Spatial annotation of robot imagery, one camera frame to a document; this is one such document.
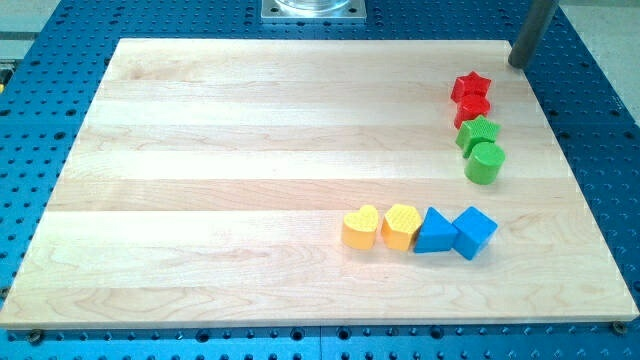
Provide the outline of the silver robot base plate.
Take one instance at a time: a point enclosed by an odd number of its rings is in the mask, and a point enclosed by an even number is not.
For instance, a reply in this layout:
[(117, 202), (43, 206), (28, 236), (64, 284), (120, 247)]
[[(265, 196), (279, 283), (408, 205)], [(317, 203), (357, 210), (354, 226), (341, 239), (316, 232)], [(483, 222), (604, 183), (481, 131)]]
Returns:
[(365, 21), (365, 0), (262, 0), (261, 19), (271, 22)]

